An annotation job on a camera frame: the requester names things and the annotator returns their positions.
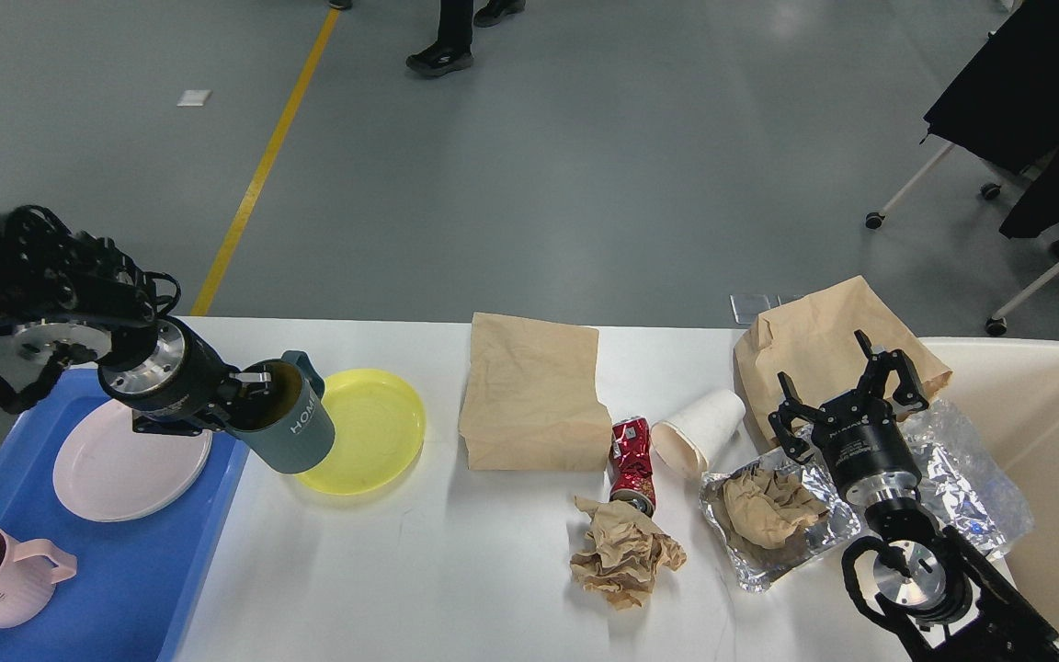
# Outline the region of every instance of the black sneaker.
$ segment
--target black sneaker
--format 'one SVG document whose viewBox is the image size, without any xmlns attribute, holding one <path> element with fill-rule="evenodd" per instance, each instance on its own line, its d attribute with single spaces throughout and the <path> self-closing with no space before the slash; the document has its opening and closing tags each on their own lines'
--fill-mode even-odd
<svg viewBox="0 0 1059 662">
<path fill-rule="evenodd" d="M 471 18 L 471 24 L 475 26 L 489 26 L 499 24 L 501 18 L 508 14 L 518 14 L 526 11 L 526 0 L 488 0 L 488 4 L 480 8 L 477 15 Z"/>
<path fill-rule="evenodd" d="M 419 75 L 438 78 L 446 73 L 471 67 L 471 51 L 441 46 L 441 42 L 436 41 L 421 53 L 408 55 L 408 67 Z"/>
</svg>

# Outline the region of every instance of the yellow plastic plate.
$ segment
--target yellow plastic plate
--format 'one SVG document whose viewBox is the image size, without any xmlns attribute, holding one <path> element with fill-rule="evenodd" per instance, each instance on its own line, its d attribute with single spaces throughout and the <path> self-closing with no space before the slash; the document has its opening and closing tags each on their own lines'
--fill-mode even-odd
<svg viewBox="0 0 1059 662">
<path fill-rule="evenodd" d="M 311 489 L 357 495 L 394 481 L 419 455 L 428 417 L 424 402 L 396 374 L 345 370 L 324 378 L 324 410 L 335 439 L 329 455 L 297 475 Z"/>
</svg>

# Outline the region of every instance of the crushed soda can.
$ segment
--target crushed soda can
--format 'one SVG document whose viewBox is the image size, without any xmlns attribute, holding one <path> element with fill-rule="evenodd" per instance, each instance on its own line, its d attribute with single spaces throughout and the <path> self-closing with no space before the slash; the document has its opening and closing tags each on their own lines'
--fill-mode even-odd
<svg viewBox="0 0 1059 662">
<path fill-rule="evenodd" d="M 650 453 L 648 422 L 642 415 L 614 425 L 610 445 L 610 500 L 626 500 L 648 517 L 657 511 Z"/>
</svg>

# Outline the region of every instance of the person's leg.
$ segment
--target person's leg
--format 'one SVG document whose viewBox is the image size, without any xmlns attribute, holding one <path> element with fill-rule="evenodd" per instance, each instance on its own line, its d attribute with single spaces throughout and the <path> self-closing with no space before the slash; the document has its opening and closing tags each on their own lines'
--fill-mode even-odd
<svg viewBox="0 0 1059 662">
<path fill-rule="evenodd" d="M 408 56 L 408 67 L 426 76 L 441 76 L 471 67 L 471 0 L 441 0 L 441 25 L 435 43 Z"/>
<path fill-rule="evenodd" d="M 471 47 L 471 0 L 441 0 L 441 29 L 435 41 L 468 51 Z"/>
<path fill-rule="evenodd" d="M 477 12 L 477 17 L 471 20 L 475 26 L 489 26 L 499 24 L 501 18 L 524 12 L 526 0 L 488 0 L 488 4 Z"/>
</svg>

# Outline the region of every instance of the crumpled brown paper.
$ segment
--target crumpled brown paper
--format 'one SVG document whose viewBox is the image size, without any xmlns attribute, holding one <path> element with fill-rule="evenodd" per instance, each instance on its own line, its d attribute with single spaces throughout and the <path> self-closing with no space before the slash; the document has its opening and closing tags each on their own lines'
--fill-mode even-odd
<svg viewBox="0 0 1059 662">
<path fill-rule="evenodd" d="M 596 397 L 599 330 L 478 312 L 460 412 L 468 469 L 604 470 L 610 416 Z"/>
<path fill-rule="evenodd" d="M 798 477 L 757 466 L 722 483 L 721 496 L 735 531 L 764 549 L 782 549 L 792 533 L 828 512 Z"/>
<path fill-rule="evenodd" d="M 586 538 L 594 549 L 571 557 L 571 575 L 586 590 L 604 591 L 616 610 L 644 607 L 661 566 L 677 570 L 685 565 L 680 543 L 623 500 L 575 498 L 575 505 L 591 516 Z"/>
<path fill-rule="evenodd" d="M 926 397 L 933 398 L 951 379 L 951 369 L 928 351 L 916 336 L 857 275 L 798 301 L 757 316 L 735 345 L 735 374 L 753 423 L 772 445 L 768 415 L 783 401 L 778 373 L 795 382 L 808 406 L 834 398 L 857 386 L 865 372 L 865 355 L 854 332 L 860 328 L 874 345 L 900 348 L 913 360 Z M 886 393 L 898 387 L 891 374 Z"/>
</svg>

